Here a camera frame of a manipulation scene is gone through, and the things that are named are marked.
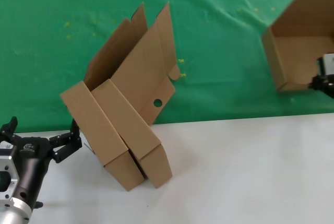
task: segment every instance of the green backdrop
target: green backdrop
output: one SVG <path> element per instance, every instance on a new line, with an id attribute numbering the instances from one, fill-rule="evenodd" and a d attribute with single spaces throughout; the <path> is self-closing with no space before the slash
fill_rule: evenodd
<path id="1" fill-rule="evenodd" d="M 0 124 L 68 128 L 59 94 L 142 1 L 149 24 L 171 2 L 182 73 L 157 123 L 334 112 L 320 92 L 275 91 L 260 36 L 291 0 L 0 0 Z"/>

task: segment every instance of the white table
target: white table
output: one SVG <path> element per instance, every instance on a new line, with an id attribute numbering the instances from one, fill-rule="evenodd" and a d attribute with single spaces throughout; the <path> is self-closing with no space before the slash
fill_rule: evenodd
<path id="1" fill-rule="evenodd" d="M 51 161 L 38 199 L 44 207 L 30 223 L 333 223 L 334 114 L 152 128 L 166 149 L 170 182 L 126 192 L 83 146 Z"/>

